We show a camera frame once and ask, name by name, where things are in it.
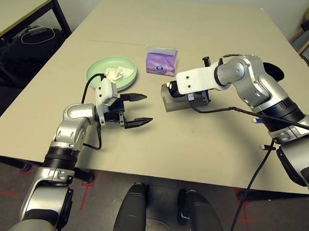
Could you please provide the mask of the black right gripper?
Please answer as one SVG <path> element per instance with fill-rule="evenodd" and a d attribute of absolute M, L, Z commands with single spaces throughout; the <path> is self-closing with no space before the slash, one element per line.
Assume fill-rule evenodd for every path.
<path fill-rule="evenodd" d="M 210 67 L 210 61 L 209 61 L 209 57 L 205 56 L 202 58 L 203 62 L 204 62 L 204 66 L 205 67 Z M 211 100 L 210 100 L 210 97 L 209 97 L 209 93 L 208 93 L 209 90 L 204 90 L 202 91 L 202 97 L 203 97 L 203 102 L 205 104 L 208 104 Z"/>

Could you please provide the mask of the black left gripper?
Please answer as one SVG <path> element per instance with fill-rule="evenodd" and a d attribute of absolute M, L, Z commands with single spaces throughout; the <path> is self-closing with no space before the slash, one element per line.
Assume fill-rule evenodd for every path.
<path fill-rule="evenodd" d="M 116 101 L 108 107 L 108 112 L 104 113 L 105 122 L 118 123 L 121 127 L 124 127 L 125 129 L 137 128 L 151 122 L 153 120 L 152 118 L 137 118 L 133 121 L 126 121 L 124 118 L 124 101 L 136 102 L 146 98 L 146 95 L 138 93 L 121 94 L 120 98 L 116 99 Z"/>

